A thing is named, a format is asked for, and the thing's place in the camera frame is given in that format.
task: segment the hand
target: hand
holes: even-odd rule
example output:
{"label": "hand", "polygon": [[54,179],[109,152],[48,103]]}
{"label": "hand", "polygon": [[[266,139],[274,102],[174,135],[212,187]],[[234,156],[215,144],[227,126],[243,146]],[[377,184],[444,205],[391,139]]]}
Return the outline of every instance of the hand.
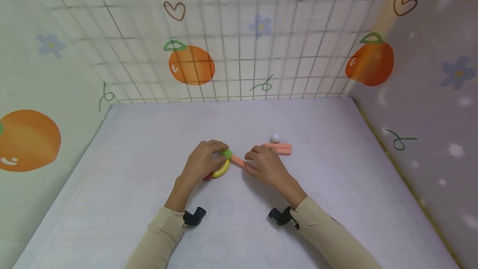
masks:
{"label": "hand", "polygon": [[202,178],[223,165],[227,159],[226,157],[221,156],[213,160],[211,155],[215,151],[225,149],[229,149],[229,146],[221,141],[201,141],[191,155],[189,155],[180,179],[189,185],[195,186]]}
{"label": "hand", "polygon": [[244,170],[252,177],[275,189],[283,187],[287,181],[292,179],[274,147],[254,146],[250,152],[246,153],[244,158],[256,163],[256,168],[245,163]]}
{"label": "hand", "polygon": [[255,168],[245,163],[244,170],[252,177],[279,191],[284,199],[289,202],[292,209],[295,210],[302,200],[307,197],[296,179],[285,168],[274,147],[254,146],[250,152],[246,153],[244,158],[256,163]]}
{"label": "hand", "polygon": [[189,155],[183,172],[177,177],[173,190],[164,206],[176,212],[184,212],[189,196],[198,182],[210,172],[219,169],[226,161],[224,156],[213,160],[212,153],[228,148],[227,144],[217,140],[201,141]]}

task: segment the yellow banana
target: yellow banana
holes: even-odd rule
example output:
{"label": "yellow banana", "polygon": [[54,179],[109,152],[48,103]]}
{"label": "yellow banana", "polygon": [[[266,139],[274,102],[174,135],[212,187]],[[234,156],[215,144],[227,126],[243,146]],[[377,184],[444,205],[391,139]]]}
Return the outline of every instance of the yellow banana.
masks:
{"label": "yellow banana", "polygon": [[224,162],[224,164],[221,166],[220,169],[218,169],[217,171],[214,171],[212,173],[212,177],[213,178],[219,178],[220,176],[222,176],[223,174],[226,173],[227,169],[229,168],[229,164],[230,164],[230,161],[229,160],[226,160],[226,162]]}

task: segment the orange fruit illustration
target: orange fruit illustration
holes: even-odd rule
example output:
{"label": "orange fruit illustration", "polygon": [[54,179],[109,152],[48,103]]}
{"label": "orange fruit illustration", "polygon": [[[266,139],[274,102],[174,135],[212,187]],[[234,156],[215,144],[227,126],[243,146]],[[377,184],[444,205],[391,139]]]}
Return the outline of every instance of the orange fruit illustration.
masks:
{"label": "orange fruit illustration", "polygon": [[365,45],[350,58],[345,74],[366,86],[379,86],[393,70],[393,49],[377,32],[369,33],[360,43]]}
{"label": "orange fruit illustration", "polygon": [[186,46],[178,40],[170,40],[164,51],[172,51],[169,57],[169,70],[176,80],[200,86],[211,81],[216,67],[209,53],[196,46]]}
{"label": "orange fruit illustration", "polygon": [[60,130],[34,110],[17,110],[0,119],[0,169],[33,171],[52,163],[60,150]]}

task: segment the left hand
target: left hand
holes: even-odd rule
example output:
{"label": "left hand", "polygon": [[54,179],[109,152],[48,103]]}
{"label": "left hand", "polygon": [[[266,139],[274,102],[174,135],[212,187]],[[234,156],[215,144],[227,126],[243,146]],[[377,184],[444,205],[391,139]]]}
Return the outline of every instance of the left hand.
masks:
{"label": "left hand", "polygon": [[202,178],[206,177],[210,172],[216,171],[226,162],[227,158],[224,156],[214,160],[211,156],[215,151],[225,149],[229,149],[229,146],[221,141],[201,141],[191,155],[189,155],[179,178],[184,183],[194,187]]}

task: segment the fingers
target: fingers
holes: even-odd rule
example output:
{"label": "fingers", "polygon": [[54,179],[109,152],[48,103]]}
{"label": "fingers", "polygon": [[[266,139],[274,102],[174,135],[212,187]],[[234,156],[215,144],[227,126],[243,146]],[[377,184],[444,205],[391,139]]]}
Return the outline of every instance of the fingers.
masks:
{"label": "fingers", "polygon": [[249,175],[252,177],[256,178],[257,177],[257,170],[253,168],[249,163],[245,162],[244,163],[244,171],[247,172]]}
{"label": "fingers", "polygon": [[257,156],[259,156],[259,153],[250,151],[246,153],[246,155],[244,156],[244,159],[254,160],[255,158],[257,158]]}
{"label": "fingers", "polygon": [[215,139],[211,139],[210,141],[207,142],[207,144],[209,145],[216,144],[216,143],[223,143],[223,142],[219,140],[215,140]]}
{"label": "fingers", "polygon": [[219,169],[224,164],[224,162],[226,162],[226,160],[227,158],[224,156],[214,159],[212,161],[212,171],[216,171],[217,169]]}
{"label": "fingers", "polygon": [[209,146],[209,150],[211,151],[211,154],[215,151],[218,151],[218,150],[222,151],[222,150],[225,150],[225,149],[229,149],[229,146],[225,143],[222,143],[222,142],[210,144],[210,146]]}
{"label": "fingers", "polygon": [[254,147],[252,147],[251,152],[262,153],[262,152],[264,152],[265,149],[267,149],[266,146],[260,146],[260,147],[259,146],[254,146]]}

